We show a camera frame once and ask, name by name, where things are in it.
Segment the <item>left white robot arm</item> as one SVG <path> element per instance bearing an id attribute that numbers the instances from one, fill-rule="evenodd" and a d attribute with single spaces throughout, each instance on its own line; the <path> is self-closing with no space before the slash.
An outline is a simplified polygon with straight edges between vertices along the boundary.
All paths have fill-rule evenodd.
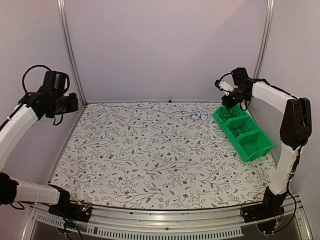
<path id="1" fill-rule="evenodd" d="M 37 68 L 45 69 L 43 82 L 38 90 L 29 91 L 26 87 L 27 74 Z M 66 114 L 79 110 L 77 94 L 69 92 L 71 80 L 67 73 L 43 64 L 28 68 L 22 75 L 21 84 L 23 97 L 0 126 L 0 203 L 11 206 L 14 203 L 46 204 L 54 206 L 63 217 L 70 217 L 75 210 L 68 201 L 66 190 L 17 179 L 5 173 L 5 168 L 19 147 L 26 151 L 39 150 L 43 146 L 34 130 L 41 119 L 51 119 L 56 127 Z"/>

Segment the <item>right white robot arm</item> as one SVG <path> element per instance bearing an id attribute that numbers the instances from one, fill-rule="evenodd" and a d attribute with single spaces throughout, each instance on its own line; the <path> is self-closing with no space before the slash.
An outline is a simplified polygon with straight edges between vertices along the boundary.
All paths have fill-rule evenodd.
<path id="1" fill-rule="evenodd" d="M 311 102 L 306 97 L 297 97 L 287 91 L 270 84 L 264 78 L 251 78 L 244 67 L 238 67 L 229 75 L 233 85 L 221 77 L 214 85 L 224 96 L 222 105 L 228 110 L 236 104 L 255 98 L 274 107 L 282 114 L 279 135 L 281 153 L 275 175 L 265 190 L 258 213 L 262 218 L 269 218 L 278 210 L 276 200 L 288 194 L 288 185 L 295 175 L 300 155 L 312 133 Z"/>

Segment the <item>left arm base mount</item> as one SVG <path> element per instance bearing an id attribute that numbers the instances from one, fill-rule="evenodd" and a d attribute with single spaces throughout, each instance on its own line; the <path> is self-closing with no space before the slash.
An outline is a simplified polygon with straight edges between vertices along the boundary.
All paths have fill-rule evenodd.
<path id="1" fill-rule="evenodd" d="M 88 223 L 92 213 L 92 206 L 91 203 L 86 203 L 83 200 L 78 202 L 62 200 L 57 204 L 51 205 L 48 212 L 68 220 Z"/>

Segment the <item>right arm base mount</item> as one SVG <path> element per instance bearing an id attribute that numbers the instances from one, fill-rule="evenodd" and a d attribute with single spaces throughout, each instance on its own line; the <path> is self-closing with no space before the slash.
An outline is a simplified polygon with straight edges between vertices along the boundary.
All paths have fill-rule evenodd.
<path id="1" fill-rule="evenodd" d="M 283 206 L 265 207 L 263 203 L 246 200 L 240 206 L 240 215 L 245 223 L 256 222 L 268 218 L 282 216 L 285 213 Z"/>

